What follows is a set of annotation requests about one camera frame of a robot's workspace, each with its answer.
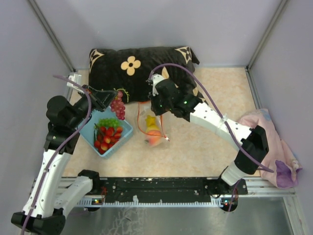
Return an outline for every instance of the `plastic bag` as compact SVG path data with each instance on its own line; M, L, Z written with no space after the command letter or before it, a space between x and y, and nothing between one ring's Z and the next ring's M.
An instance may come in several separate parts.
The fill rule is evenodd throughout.
M155 147L163 142L169 142L168 127L165 122L167 115L156 116L151 111L151 102L139 102L137 114L137 126L143 133L144 141L150 147Z

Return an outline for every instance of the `beige flower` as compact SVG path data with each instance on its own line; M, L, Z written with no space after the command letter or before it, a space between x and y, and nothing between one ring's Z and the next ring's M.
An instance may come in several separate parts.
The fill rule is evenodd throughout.
M136 60L134 56L128 57L127 61L124 61L121 64L122 70L127 70L127 74L129 76L133 76L135 74L135 69L138 69L141 65L139 60Z

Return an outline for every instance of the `beige floor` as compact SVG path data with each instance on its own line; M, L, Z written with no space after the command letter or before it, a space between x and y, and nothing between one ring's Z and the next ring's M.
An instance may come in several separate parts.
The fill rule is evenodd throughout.
M87 81L88 72L80 73ZM255 109L244 68L197 68L195 76L230 119L237 120ZM77 98L73 94L71 103ZM226 141L173 115L168 120L171 141L147 147L143 134L136 128L137 107L126 105L126 120L134 127L134 136L125 145L106 160L80 137L64 176L77 176L82 169L95 170L107 177L219 176L236 157L236 151Z

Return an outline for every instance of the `bunch of grapes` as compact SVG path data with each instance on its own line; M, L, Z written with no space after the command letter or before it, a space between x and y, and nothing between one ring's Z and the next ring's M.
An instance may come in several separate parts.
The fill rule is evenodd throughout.
M115 100L111 103L111 111L115 112L116 116L120 120L125 120L125 105L122 102L123 93L119 91Z
M98 123L98 126L113 127L114 129L116 129L120 125L120 121L115 118L100 119Z

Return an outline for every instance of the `black pillow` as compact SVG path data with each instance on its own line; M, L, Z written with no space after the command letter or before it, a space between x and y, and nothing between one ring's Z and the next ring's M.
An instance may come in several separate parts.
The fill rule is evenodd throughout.
M148 101L152 91L146 80L152 69L164 63L184 66L195 71L193 63L199 64L190 47L147 47L138 49L92 49L89 54L89 85L97 90L120 90L123 102ZM188 93L201 98L194 79L177 67L163 67L155 73L172 79Z

